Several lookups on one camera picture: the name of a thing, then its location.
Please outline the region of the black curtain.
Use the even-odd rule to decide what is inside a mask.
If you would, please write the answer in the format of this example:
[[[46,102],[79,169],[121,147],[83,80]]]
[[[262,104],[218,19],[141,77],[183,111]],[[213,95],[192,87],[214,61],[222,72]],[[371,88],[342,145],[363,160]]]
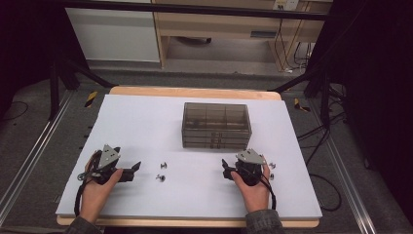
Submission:
[[[0,119],[16,92],[47,78],[49,59],[42,47],[59,41],[67,26],[62,8],[31,0],[0,0]]]
[[[413,224],[413,0],[332,0],[311,62],[330,81],[361,148]]]

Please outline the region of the metal floor rail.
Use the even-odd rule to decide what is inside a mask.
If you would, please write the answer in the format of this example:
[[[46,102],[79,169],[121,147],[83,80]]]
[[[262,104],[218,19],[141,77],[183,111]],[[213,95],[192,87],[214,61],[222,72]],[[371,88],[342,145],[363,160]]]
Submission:
[[[318,146],[321,147],[323,156],[329,162],[330,168],[334,171],[334,178],[338,184],[332,183],[331,186],[336,188],[337,196],[341,198],[338,205],[331,209],[332,213],[340,210],[344,204],[347,204],[352,211],[353,218],[358,226],[360,234],[377,234],[375,225],[365,207],[364,202],[357,190],[356,184],[351,177],[349,170],[346,168],[342,155],[337,146],[338,137],[334,135],[338,131],[338,127],[343,125],[345,113],[341,111],[333,117],[329,117],[330,126],[326,129],[320,120],[319,111],[320,105],[314,100],[309,101],[310,107],[313,109],[313,115],[316,122],[319,124],[320,132],[322,133],[319,139]]]
[[[55,133],[56,128],[64,116],[74,94],[74,91],[64,92],[62,100],[57,102],[56,114],[47,122],[46,126],[42,130],[42,133],[37,137],[18,172],[13,177],[11,184],[0,199],[0,227],[4,224],[8,214],[18,199],[20,192],[24,188],[37,162]]]

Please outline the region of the black metal stand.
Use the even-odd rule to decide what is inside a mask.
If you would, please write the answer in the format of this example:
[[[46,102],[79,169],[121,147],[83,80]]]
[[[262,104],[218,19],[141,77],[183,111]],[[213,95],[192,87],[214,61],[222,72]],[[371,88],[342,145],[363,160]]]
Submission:
[[[304,81],[308,81],[307,87],[304,90],[304,95],[306,98],[314,98],[316,94],[321,93],[319,117],[322,125],[326,129],[329,129],[330,120],[328,99],[330,79],[326,71],[322,71],[320,68],[306,71],[304,74],[298,76],[297,78],[294,78],[277,88],[271,89],[271,92],[282,93],[287,89],[292,88]]]
[[[104,88],[116,87],[116,84],[104,80],[91,72],[87,67],[84,67],[69,58],[55,58],[50,66],[50,120],[53,120],[59,111],[59,81],[63,82],[63,85],[67,90],[76,90],[80,86],[80,83],[75,76],[76,73],[83,74]]]

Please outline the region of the wooden desk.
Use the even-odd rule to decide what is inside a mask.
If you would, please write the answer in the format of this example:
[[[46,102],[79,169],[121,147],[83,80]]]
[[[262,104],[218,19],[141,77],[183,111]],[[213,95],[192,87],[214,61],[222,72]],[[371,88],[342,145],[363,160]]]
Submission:
[[[194,5],[274,10],[275,0],[151,0],[154,4]],[[333,0],[299,0],[293,12],[325,13]],[[315,43],[323,22],[305,19],[266,19],[233,16],[156,13],[154,15],[161,60],[167,57],[170,37],[227,38],[264,40],[275,59],[276,67],[292,66],[299,43]]]

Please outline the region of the yellow black floor tape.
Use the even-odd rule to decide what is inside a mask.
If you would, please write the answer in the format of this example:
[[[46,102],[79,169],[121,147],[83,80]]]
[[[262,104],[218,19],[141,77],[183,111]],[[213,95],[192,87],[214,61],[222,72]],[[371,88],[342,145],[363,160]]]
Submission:
[[[85,107],[90,107],[92,105],[92,103],[94,102],[94,99],[96,98],[96,95],[97,95],[97,91],[90,92],[84,106]]]
[[[311,112],[311,108],[307,106],[302,106],[299,98],[294,99],[294,108],[305,112]]]

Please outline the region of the person's left hand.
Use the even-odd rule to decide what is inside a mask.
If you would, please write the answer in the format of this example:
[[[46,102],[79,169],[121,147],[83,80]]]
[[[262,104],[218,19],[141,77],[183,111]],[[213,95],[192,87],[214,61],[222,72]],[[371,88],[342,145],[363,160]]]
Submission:
[[[104,184],[98,184],[90,179],[82,194],[79,217],[95,224],[107,199],[122,176],[123,170],[118,169]]]

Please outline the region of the smoky transparent drawer cabinet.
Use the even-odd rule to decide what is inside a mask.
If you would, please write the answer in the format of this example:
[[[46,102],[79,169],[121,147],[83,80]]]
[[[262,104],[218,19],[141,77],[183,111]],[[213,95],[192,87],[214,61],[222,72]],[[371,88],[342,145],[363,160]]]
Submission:
[[[186,130],[249,131],[246,104],[185,102],[181,135]],[[184,148],[246,149],[250,137],[182,136]]]

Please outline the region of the person's right hand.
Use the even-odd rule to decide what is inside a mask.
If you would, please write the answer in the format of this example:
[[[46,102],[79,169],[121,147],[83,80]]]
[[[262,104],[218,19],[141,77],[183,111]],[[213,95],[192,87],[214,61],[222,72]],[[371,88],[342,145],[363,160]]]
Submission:
[[[238,173],[231,172],[233,181],[243,196],[244,206],[248,213],[267,210],[269,208],[270,191],[268,177],[270,170],[267,165],[263,165],[262,170],[261,181],[254,186],[246,185]]]

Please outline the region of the white cabinet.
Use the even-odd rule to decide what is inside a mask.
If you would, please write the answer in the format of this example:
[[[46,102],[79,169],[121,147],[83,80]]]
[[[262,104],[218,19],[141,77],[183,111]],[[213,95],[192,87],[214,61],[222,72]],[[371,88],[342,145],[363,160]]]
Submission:
[[[67,8],[88,60],[159,62],[151,13]]]

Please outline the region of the white power strip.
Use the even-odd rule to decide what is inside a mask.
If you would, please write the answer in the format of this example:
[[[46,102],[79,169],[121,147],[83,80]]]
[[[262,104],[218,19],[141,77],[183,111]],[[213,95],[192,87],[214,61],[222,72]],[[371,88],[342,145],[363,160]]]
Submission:
[[[274,10],[295,11],[299,0],[275,0]]]

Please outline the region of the black horizontal frame bar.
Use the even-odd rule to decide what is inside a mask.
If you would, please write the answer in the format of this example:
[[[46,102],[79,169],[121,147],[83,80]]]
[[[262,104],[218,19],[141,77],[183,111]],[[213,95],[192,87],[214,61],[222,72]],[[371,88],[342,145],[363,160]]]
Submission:
[[[62,7],[93,9],[93,10],[117,10],[134,12],[192,14],[212,16],[251,17],[266,19],[287,20],[329,20],[331,15],[325,13],[306,13],[276,10],[249,10],[245,8],[193,6],[173,4],[131,3],[95,0],[56,0]]]

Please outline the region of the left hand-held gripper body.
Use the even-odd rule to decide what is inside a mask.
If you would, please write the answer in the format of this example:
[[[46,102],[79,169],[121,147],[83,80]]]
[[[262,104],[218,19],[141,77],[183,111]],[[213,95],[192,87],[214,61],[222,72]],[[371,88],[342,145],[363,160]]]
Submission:
[[[92,178],[102,185],[117,171],[116,165],[120,159],[114,148],[105,144],[101,150],[97,150],[90,158],[85,171],[77,176],[78,180],[86,181]]]

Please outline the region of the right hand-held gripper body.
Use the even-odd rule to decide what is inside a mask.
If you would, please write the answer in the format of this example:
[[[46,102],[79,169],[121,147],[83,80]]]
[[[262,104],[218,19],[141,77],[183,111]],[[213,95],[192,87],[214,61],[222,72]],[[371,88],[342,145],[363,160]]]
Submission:
[[[236,155],[236,169],[248,186],[256,185],[262,176],[262,166],[266,160],[253,149],[246,149]]]

